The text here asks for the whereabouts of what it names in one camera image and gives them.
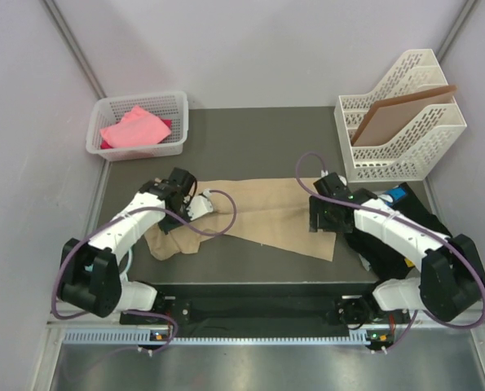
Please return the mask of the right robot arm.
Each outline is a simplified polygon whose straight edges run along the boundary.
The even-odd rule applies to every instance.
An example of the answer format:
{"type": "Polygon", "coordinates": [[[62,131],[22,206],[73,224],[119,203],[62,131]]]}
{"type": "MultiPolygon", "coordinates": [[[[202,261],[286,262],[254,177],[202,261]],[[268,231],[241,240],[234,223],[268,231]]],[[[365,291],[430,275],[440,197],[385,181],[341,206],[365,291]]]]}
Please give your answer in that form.
{"type": "Polygon", "coordinates": [[[451,236],[407,183],[376,195],[351,191],[330,173],[315,181],[309,202],[311,230],[344,234],[379,279],[358,300],[367,320],[409,310],[448,323],[477,302],[485,316],[485,270],[474,241],[451,236]]]}

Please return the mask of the beige t shirt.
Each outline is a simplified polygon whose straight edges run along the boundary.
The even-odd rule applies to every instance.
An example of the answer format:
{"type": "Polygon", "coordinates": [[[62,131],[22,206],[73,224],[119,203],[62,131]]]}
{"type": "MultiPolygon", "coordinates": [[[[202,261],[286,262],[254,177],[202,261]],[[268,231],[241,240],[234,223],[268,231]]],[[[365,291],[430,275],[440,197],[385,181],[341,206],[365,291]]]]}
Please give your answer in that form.
{"type": "MultiPolygon", "coordinates": [[[[309,232],[309,195],[294,178],[260,178],[240,181],[198,182],[198,190],[225,191],[235,201],[237,216],[225,234],[256,244],[332,261],[336,244],[333,232],[309,232]]],[[[214,212],[192,225],[214,233],[226,228],[232,218],[231,202],[224,195],[211,195],[214,212]]],[[[173,255],[198,253],[201,243],[210,238],[185,226],[165,234],[151,227],[144,238],[149,252],[159,261],[173,255]]]]}

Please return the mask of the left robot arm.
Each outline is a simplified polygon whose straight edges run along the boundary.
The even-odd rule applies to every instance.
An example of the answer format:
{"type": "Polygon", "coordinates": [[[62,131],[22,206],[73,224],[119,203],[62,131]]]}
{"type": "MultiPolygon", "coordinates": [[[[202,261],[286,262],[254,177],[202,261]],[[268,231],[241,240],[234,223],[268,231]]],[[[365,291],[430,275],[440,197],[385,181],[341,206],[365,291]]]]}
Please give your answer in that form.
{"type": "Polygon", "coordinates": [[[149,323],[161,321],[166,304],[157,298],[157,290],[123,279],[119,265],[152,226],[165,219],[191,220],[187,206],[195,195],[196,184],[192,174],[175,168],[169,178],[143,184],[112,221],[88,238],[69,240],[62,250],[52,304],[61,300],[100,318],[137,310],[149,323]]]}

